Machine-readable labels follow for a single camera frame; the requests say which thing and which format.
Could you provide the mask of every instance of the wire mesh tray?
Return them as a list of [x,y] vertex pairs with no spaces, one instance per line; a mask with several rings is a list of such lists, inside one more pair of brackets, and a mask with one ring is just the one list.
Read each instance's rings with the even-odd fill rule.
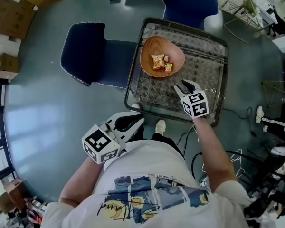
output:
[[[179,72],[166,78],[154,78],[141,69],[141,49],[151,36],[161,36],[184,52],[186,60]],[[142,113],[191,122],[173,88],[175,84],[183,87],[181,80],[188,79],[197,82],[205,90],[210,112],[208,118],[215,126],[226,87],[227,65],[228,46],[224,41],[191,27],[148,18],[136,46],[124,104],[133,109],[129,100],[132,98],[132,103],[143,105]]]

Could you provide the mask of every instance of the shoe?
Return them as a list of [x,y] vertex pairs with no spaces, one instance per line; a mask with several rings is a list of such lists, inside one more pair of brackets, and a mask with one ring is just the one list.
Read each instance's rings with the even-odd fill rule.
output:
[[136,108],[136,109],[140,109],[140,110],[142,109],[142,106],[138,103],[134,103],[131,107]]
[[264,116],[263,107],[259,106],[256,110],[256,123],[260,123]]
[[166,131],[166,122],[163,119],[160,119],[155,126],[155,133],[159,133],[163,136]]

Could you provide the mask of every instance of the blue chair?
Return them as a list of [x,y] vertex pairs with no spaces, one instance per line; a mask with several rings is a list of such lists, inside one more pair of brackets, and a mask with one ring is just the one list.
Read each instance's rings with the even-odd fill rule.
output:
[[60,65],[86,86],[95,82],[126,88],[136,43],[106,40],[104,29],[102,22],[72,25],[61,53]]
[[204,30],[204,19],[218,13],[218,0],[162,0],[163,19]]

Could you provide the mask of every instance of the snack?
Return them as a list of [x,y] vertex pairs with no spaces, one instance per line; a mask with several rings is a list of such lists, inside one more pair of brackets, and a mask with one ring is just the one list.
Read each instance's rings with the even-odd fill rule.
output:
[[165,55],[165,57],[163,58],[163,61],[166,62],[166,63],[169,62],[169,56]]
[[166,64],[166,68],[165,68],[165,73],[166,74],[172,73],[172,65],[173,65],[173,62],[169,62],[169,63]]
[[161,55],[151,55],[153,58],[153,70],[160,69],[162,67],[165,67],[165,63],[163,61],[164,54]]

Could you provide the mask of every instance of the gray floor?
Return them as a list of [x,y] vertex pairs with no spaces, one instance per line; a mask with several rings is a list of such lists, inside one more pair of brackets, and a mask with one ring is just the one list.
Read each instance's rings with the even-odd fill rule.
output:
[[[64,184],[86,158],[81,145],[86,131],[126,110],[124,90],[101,85],[86,87],[60,68],[60,53],[69,27],[77,22],[103,21],[106,39],[136,42],[143,20],[161,18],[163,9],[161,0],[122,0],[114,4],[109,0],[65,0],[36,13],[21,44],[20,74],[6,91],[5,125],[15,169],[42,199],[57,200]],[[251,106],[255,113],[258,105],[265,105],[261,81],[280,78],[281,55],[265,37],[244,44],[225,29],[212,27],[206,26],[226,40],[230,49],[223,107],[244,116]],[[246,39],[252,36],[240,23],[235,24],[235,29]],[[278,114],[278,110],[271,109],[270,114]],[[151,137],[156,121],[154,116],[146,116],[144,137]],[[167,120],[166,136],[177,141],[189,128],[189,124]],[[262,135],[261,126],[252,124],[252,128]],[[245,153],[247,148],[260,148],[249,133],[247,121],[233,113],[222,111],[215,131],[225,149],[242,148]],[[184,138],[180,143],[183,148]],[[188,166],[199,151],[197,137],[192,133],[185,155]],[[202,176],[200,168],[198,158],[197,178]]]

